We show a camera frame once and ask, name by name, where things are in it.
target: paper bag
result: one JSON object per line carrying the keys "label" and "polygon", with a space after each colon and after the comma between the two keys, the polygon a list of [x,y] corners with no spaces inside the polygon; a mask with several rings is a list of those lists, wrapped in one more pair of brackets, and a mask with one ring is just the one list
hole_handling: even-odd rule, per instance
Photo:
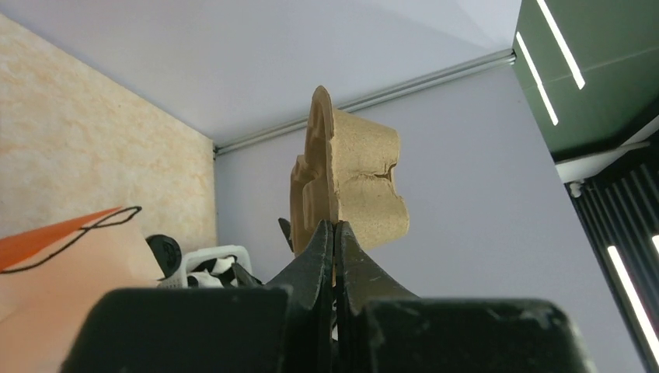
{"label": "paper bag", "polygon": [[58,371],[89,310],[162,271],[132,217],[112,209],[0,239],[0,372]]}

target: white panel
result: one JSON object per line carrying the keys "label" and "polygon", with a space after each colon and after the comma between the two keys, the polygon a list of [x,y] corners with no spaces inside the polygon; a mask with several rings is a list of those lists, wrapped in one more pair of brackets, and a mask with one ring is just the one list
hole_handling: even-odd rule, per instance
{"label": "white panel", "polygon": [[0,0],[0,12],[226,143],[304,115],[318,84],[340,103],[510,48],[521,0],[474,1]]}
{"label": "white panel", "polygon": [[[532,297],[562,306],[602,373],[642,371],[553,161],[511,68],[360,112],[396,128],[408,236],[370,255],[402,285],[433,297]],[[256,275],[291,260],[288,216],[297,132],[216,163],[219,237],[244,245]]]}

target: white plastic basket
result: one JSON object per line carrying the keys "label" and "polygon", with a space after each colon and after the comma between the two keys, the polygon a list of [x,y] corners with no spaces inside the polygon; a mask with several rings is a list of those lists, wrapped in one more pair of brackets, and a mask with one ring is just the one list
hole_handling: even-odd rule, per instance
{"label": "white plastic basket", "polygon": [[245,268],[247,272],[250,274],[252,273],[252,264],[249,261],[249,254],[244,247],[235,245],[209,247],[207,249],[199,249],[192,253],[183,254],[179,269],[176,270],[172,276],[160,281],[158,288],[187,288],[187,274],[190,271],[194,270],[206,260],[225,258],[231,255],[235,256],[235,261]]}

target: black slatted panel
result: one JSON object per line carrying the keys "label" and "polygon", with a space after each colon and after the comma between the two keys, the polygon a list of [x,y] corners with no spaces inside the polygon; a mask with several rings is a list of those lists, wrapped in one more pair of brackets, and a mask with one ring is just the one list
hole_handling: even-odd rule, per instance
{"label": "black slatted panel", "polygon": [[659,235],[659,151],[650,147],[628,153],[587,180],[581,197],[572,201],[647,370],[659,372],[608,254],[609,246],[617,248],[659,334],[659,251],[652,242]]}

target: black string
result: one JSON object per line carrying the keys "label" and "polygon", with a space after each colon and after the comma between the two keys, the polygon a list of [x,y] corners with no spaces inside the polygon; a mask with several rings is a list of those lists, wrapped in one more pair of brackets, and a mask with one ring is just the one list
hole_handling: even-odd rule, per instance
{"label": "black string", "polygon": [[[117,216],[117,215],[119,215],[119,214],[123,214],[124,212],[131,211],[131,210],[132,210],[133,212],[131,212],[131,214],[128,215],[128,217],[125,218],[124,220],[122,220],[122,221],[115,221],[115,222],[108,223],[108,224],[103,224],[103,223],[104,223],[105,221],[107,221],[108,219],[110,219],[110,218],[114,218],[115,216]],[[65,243],[65,244],[64,244],[61,248],[59,248],[57,251],[55,251],[54,253],[50,254],[49,256],[43,258],[42,260],[40,260],[40,261],[38,261],[38,262],[36,262],[36,263],[30,264],[30,265],[28,265],[28,266],[24,266],[24,267],[12,268],[11,270],[2,270],[2,271],[0,271],[0,274],[15,274],[15,273],[18,273],[18,272],[23,272],[23,271],[26,271],[26,270],[31,270],[31,269],[33,269],[33,268],[36,268],[36,267],[40,266],[41,264],[46,263],[48,260],[51,260],[51,259],[55,258],[57,255],[61,254],[64,250],[68,249],[69,247],[73,246],[74,243],[76,243],[79,239],[81,239],[82,237],[84,237],[87,233],[89,233],[89,231],[92,231],[92,230],[94,230],[94,229],[113,227],[113,226],[115,226],[115,225],[122,225],[122,224],[124,224],[124,223],[127,223],[127,222],[129,222],[129,221],[130,221],[135,215],[137,215],[141,210],[142,210],[142,207],[140,207],[140,206],[133,206],[133,207],[126,207],[125,209],[122,209],[122,210],[119,210],[119,211],[115,211],[115,212],[113,212],[112,214],[107,215],[105,218],[103,218],[103,219],[97,221],[96,223],[92,224],[92,225],[89,226],[89,227],[82,227],[82,228],[80,228],[79,231],[81,231],[81,232],[80,232],[76,237],[74,237],[73,239],[71,239],[71,241]]]}

